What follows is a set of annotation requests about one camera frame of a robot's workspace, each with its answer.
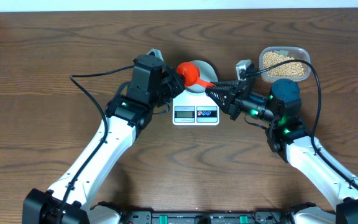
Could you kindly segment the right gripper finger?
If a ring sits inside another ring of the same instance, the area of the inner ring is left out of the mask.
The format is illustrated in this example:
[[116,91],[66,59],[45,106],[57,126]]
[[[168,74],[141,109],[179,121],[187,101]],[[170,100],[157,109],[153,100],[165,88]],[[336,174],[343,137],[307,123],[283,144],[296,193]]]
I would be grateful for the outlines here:
[[215,86],[228,86],[228,87],[238,87],[241,85],[248,84],[247,80],[232,80],[232,81],[224,81],[224,82],[213,82]]
[[205,89],[205,93],[217,104],[223,113],[238,113],[238,106],[235,102],[237,93],[234,87],[207,88]]

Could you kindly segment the red plastic measuring scoop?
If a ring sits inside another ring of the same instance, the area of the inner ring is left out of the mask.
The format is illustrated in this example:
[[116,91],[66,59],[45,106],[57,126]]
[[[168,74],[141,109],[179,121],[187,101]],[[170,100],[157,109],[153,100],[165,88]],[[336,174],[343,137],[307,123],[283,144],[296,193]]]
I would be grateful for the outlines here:
[[203,88],[212,88],[214,84],[207,82],[200,78],[201,72],[197,65],[191,62],[183,62],[177,66],[177,74],[181,75],[184,78],[184,86],[190,87],[193,85],[199,85]]

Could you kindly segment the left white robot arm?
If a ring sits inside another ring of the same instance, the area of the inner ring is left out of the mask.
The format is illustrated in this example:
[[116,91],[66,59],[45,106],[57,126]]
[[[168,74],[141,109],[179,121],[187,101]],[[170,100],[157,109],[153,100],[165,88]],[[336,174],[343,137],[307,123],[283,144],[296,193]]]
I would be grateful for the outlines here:
[[134,59],[132,79],[120,85],[101,124],[74,162],[47,191],[32,189],[23,204],[23,223],[119,223],[121,212],[94,205],[102,183],[123,153],[151,122],[154,109],[168,105],[184,90],[184,81],[165,65],[157,49]]

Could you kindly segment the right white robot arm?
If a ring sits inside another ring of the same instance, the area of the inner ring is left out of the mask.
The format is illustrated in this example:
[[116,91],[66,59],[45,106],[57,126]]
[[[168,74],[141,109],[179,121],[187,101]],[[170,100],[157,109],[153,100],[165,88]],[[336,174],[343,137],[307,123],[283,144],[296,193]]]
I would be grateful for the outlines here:
[[271,151],[305,175],[334,209],[328,213],[303,203],[283,213],[281,223],[358,223],[358,176],[330,155],[300,118],[298,84],[279,79],[268,96],[252,92],[252,85],[250,78],[217,82],[205,93],[232,120],[244,113],[268,123],[265,134]]

